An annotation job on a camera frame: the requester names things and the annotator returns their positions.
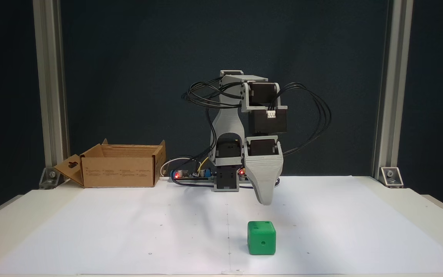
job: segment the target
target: box flap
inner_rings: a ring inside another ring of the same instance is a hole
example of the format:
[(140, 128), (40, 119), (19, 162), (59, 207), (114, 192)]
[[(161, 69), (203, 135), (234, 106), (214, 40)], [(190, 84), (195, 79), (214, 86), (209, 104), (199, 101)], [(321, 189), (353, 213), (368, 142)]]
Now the box flap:
[(54, 167), (64, 176), (77, 182), (83, 186), (83, 177), (81, 176), (81, 161), (78, 155), (73, 155), (67, 158), (64, 162)]
[(162, 140), (160, 146), (153, 153), (153, 169), (155, 173), (153, 174), (153, 184), (160, 179), (160, 168), (165, 163), (165, 159), (167, 158), (167, 152), (165, 148), (165, 140)]
[(87, 151), (83, 152), (83, 154), (80, 155), (81, 158), (87, 157), (87, 158), (103, 158), (103, 152), (102, 147), (100, 144), (95, 145), (94, 147), (88, 149)]

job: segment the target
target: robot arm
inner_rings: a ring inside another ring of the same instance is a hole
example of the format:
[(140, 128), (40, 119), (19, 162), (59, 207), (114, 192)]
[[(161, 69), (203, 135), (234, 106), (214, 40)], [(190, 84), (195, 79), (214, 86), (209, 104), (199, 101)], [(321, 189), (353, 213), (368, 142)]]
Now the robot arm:
[[(220, 95), (220, 102), (241, 104), (241, 111), (248, 113), (252, 135), (245, 137), (238, 109), (220, 109), (213, 121), (217, 143), (209, 154), (217, 167), (214, 191), (238, 191), (237, 170), (245, 167), (258, 201), (269, 205), (283, 168), (278, 136), (269, 135), (286, 132), (287, 106), (281, 106), (278, 97), (274, 109), (270, 109), (279, 85), (264, 77), (244, 75), (239, 70), (222, 70), (220, 77), (220, 86), (232, 86), (225, 90), (225, 95)], [(228, 134), (235, 134), (236, 138), (227, 138)]]

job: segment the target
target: yellow wire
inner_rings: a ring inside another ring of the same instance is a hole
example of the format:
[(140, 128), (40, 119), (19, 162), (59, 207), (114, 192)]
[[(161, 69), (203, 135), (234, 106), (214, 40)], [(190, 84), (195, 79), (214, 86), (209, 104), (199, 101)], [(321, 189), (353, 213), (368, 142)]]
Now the yellow wire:
[(198, 174), (199, 174), (199, 172), (201, 172), (201, 167), (204, 165), (204, 163), (206, 163), (207, 160), (208, 160), (208, 157), (206, 157), (206, 159), (204, 159), (204, 161), (199, 165), (199, 168), (197, 169)]

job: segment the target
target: white cable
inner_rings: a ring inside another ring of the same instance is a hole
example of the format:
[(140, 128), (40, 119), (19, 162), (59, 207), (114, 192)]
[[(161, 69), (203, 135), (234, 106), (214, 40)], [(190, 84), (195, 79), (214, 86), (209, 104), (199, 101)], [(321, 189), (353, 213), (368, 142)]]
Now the white cable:
[(160, 175), (162, 175), (163, 177), (165, 177), (165, 175), (163, 175), (163, 167), (166, 165), (166, 164), (168, 164), (168, 163), (170, 163), (170, 162), (173, 162), (173, 161), (177, 161), (177, 160), (192, 160), (192, 158), (177, 158), (177, 159), (173, 159), (173, 160), (169, 160), (169, 161), (166, 161), (163, 165), (162, 165), (162, 167), (160, 168)]

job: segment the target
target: white paper sheet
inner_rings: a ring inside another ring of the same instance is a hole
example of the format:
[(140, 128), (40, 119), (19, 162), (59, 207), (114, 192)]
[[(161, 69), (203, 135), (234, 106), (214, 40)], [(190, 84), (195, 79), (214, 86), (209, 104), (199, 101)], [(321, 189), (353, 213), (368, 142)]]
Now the white paper sheet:
[[(273, 222), (275, 255), (248, 254), (252, 220)], [(443, 247), (353, 177), (282, 177), (270, 206), (163, 181), (85, 189), (0, 261), (0, 274), (436, 272)]]

